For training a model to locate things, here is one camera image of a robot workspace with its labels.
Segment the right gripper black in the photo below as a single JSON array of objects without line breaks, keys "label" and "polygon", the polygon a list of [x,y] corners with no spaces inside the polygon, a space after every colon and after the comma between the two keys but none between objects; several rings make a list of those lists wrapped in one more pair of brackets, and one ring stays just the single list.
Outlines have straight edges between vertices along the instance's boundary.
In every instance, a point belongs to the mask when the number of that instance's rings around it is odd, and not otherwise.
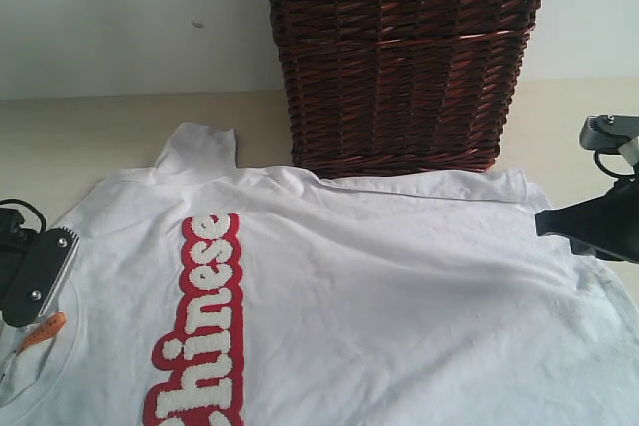
[{"label": "right gripper black", "polygon": [[567,238],[574,255],[638,261],[638,182],[617,181],[604,195],[535,215],[538,236]]}]

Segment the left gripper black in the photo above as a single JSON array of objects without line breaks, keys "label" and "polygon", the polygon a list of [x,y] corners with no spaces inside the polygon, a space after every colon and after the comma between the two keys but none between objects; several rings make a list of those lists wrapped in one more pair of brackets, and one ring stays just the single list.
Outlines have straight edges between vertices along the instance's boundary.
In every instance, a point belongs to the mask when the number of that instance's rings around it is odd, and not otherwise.
[{"label": "left gripper black", "polygon": [[1,270],[13,271],[28,252],[39,231],[24,226],[25,219],[17,209],[1,209]]}]

